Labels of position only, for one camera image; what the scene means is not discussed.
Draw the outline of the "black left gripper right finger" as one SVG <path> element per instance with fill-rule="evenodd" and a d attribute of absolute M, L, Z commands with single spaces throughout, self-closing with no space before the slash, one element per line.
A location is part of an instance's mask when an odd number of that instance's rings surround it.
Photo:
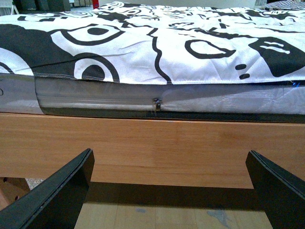
<path fill-rule="evenodd" d="M 256 151 L 245 161 L 258 199 L 274 229 L 305 227 L 305 181 Z"/>

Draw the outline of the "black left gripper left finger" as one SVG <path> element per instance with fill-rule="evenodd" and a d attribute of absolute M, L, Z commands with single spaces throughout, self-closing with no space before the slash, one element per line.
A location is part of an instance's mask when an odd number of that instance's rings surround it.
<path fill-rule="evenodd" d="M 93 150 L 86 149 L 0 212 L 2 229 L 72 229 L 89 190 Z"/>

